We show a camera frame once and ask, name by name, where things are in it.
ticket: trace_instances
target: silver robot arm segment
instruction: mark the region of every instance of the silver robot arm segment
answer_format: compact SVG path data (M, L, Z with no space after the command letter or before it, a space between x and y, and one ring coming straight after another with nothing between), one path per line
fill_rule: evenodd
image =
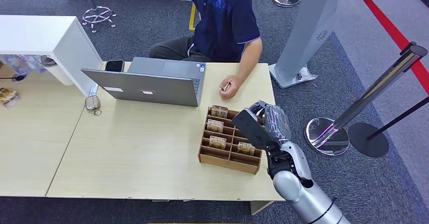
M350 224L313 181L304 152L290 140L289 122L280 107L258 101L238 113L232 122L250 143L266 151L274 189L303 223Z

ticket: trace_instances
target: dark gray pants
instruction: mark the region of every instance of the dark gray pants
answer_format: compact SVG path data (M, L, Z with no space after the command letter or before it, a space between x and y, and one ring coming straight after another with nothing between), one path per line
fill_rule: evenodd
M193 50L194 36L183 36L150 47L149 57L179 61L211 62L210 58Z

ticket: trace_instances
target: silver laptop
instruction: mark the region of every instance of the silver laptop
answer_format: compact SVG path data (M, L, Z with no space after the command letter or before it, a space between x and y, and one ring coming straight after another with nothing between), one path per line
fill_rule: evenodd
M127 72L81 71L116 99L198 107L205 63L134 57Z

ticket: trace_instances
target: wooden organizer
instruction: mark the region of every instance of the wooden organizer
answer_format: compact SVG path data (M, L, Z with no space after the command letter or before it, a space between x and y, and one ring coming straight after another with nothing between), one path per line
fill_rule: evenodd
M232 124L231 119L238 113L238 111L228 110L227 118L220 118L212 116L211 107L208 108L204 123L204 133L198 152L198 160L220 167L256 174L261 164L262 151L255 149L253 156L237 153L239 142L249 143L249 140ZM207 130L207 120L209 119L222 121L224 123L223 132L218 133ZM210 136L227 139L225 150L209 147Z

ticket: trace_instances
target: laptop sticker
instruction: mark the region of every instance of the laptop sticker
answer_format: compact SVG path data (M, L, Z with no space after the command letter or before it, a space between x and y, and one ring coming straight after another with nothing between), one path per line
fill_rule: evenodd
M146 91L146 90L140 90L140 91L142 91L142 93L148 94L148 95L152 95L153 94L153 91Z
M117 87L108 87L108 86L105 86L104 89L107 90L107 91L115 91L115 92L121 92L121 93L123 93L123 90L120 89L120 88L117 88Z

